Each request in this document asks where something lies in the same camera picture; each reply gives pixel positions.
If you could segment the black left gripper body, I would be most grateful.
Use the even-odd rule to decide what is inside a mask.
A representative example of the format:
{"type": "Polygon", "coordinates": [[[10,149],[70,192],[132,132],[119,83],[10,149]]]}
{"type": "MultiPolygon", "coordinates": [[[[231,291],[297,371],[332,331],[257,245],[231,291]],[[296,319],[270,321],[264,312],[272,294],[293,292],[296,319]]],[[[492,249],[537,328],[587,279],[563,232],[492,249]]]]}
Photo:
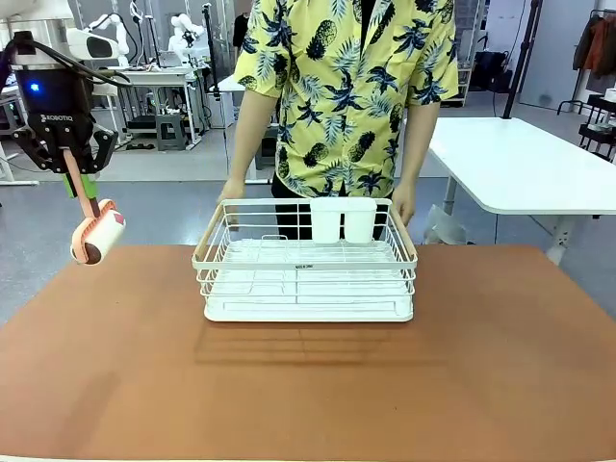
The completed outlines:
{"type": "Polygon", "coordinates": [[[55,126],[71,145],[71,155],[79,170],[79,156],[90,145],[93,119],[90,115],[91,81],[69,57],[55,50],[30,50],[28,58],[48,58],[48,63],[27,64],[15,50],[10,63],[27,114],[27,126],[40,132],[44,125],[55,126]]]}

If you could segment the person's left hand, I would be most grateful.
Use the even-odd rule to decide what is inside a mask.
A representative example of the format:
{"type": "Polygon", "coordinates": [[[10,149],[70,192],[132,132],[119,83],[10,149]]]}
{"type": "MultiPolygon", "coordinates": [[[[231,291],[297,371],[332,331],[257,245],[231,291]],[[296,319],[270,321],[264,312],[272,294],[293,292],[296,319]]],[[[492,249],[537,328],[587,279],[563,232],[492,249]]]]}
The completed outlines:
{"type": "Polygon", "coordinates": [[[405,226],[416,212],[416,181],[401,179],[392,194],[392,202],[405,226]]]}

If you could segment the person's right hand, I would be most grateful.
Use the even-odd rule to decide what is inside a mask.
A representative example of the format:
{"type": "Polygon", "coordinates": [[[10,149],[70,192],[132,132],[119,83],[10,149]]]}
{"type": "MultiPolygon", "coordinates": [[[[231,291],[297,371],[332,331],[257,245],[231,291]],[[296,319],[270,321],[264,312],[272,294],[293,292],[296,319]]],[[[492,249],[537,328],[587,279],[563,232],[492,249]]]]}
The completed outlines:
{"type": "Polygon", "coordinates": [[[236,200],[244,198],[245,183],[242,177],[230,177],[225,183],[218,196],[217,205],[224,200],[236,200]]]}

